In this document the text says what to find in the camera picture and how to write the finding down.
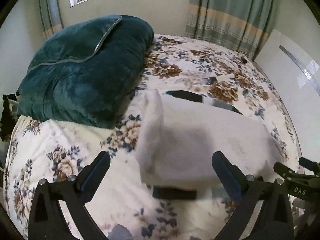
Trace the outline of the white small garment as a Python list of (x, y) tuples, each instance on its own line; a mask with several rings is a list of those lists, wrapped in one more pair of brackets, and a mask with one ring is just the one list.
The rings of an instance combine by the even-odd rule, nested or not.
[(230, 110), (148, 91), (136, 144), (141, 181), (150, 186), (201, 189), (219, 183), (212, 155), (220, 151), (242, 172), (273, 177), (283, 160), (266, 127)]

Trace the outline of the green striped left curtain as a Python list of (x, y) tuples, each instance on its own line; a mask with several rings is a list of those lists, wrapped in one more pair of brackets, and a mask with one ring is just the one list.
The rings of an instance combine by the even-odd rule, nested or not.
[(39, 0), (43, 36), (45, 39), (63, 29), (59, 0)]

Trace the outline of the floral bed blanket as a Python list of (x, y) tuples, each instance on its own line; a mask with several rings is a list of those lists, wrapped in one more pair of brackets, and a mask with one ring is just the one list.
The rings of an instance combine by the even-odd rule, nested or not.
[(19, 118), (4, 172), (4, 208), (24, 238), (40, 179), (78, 174), (100, 151), (111, 167), (87, 209), (104, 233), (125, 226), (134, 239), (213, 239), (235, 205), (210, 193), (206, 200), (156, 200), (140, 182), (135, 146), (142, 125), (139, 104), (148, 90), (185, 90), (234, 106), (263, 124), (277, 142), (280, 160), (298, 169), (296, 136), (270, 81), (244, 55), (187, 37), (156, 35), (133, 99), (112, 129), (30, 117)]

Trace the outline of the white bed headboard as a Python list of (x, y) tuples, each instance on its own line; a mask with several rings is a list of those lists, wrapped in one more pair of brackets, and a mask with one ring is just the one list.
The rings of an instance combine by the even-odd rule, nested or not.
[(289, 114), (298, 151), (319, 162), (319, 64), (276, 29), (254, 62), (271, 81)]

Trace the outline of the dark green velvet pillow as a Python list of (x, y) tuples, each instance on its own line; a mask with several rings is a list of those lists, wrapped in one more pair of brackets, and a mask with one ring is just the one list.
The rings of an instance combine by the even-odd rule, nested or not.
[(58, 63), (82, 63), (91, 59), (121, 22), (120, 15), (95, 18), (71, 25), (53, 34), (34, 55), (28, 71)]

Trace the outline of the dark green velvet quilt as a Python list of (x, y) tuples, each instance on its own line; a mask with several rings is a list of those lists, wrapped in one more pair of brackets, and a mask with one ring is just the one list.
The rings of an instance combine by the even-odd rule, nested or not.
[(144, 68), (154, 38), (148, 22), (120, 16), (121, 22), (91, 59), (27, 71), (18, 88), (20, 114), (110, 128)]

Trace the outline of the green striped right curtain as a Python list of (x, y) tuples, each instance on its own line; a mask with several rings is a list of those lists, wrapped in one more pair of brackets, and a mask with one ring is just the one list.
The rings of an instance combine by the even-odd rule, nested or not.
[(278, 0), (190, 0), (187, 37), (255, 59), (271, 34)]

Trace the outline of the black grey white folded garment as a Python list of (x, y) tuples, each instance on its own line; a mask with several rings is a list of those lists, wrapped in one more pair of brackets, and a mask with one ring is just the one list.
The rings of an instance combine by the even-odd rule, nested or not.
[[(167, 95), (173, 96), (175, 98), (184, 99), (192, 102), (204, 103), (206, 105), (215, 106), (218, 108), (226, 109), (238, 114), (242, 113), (236, 109), (233, 105), (202, 96), (200, 94), (195, 94), (186, 90), (170, 90), (166, 92)], [(195, 200), (197, 198), (197, 190), (183, 190), (178, 188), (169, 187), (159, 187), (159, 186), (148, 186), (151, 190), (153, 198), (166, 199), (166, 200)]]

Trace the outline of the green striped curtain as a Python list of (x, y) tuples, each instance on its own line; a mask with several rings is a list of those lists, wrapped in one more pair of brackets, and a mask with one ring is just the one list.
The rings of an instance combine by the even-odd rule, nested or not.
[(278, 0), (190, 0), (187, 37), (255, 59), (271, 34)]
[(59, 0), (39, 0), (43, 36), (45, 39), (63, 29)]

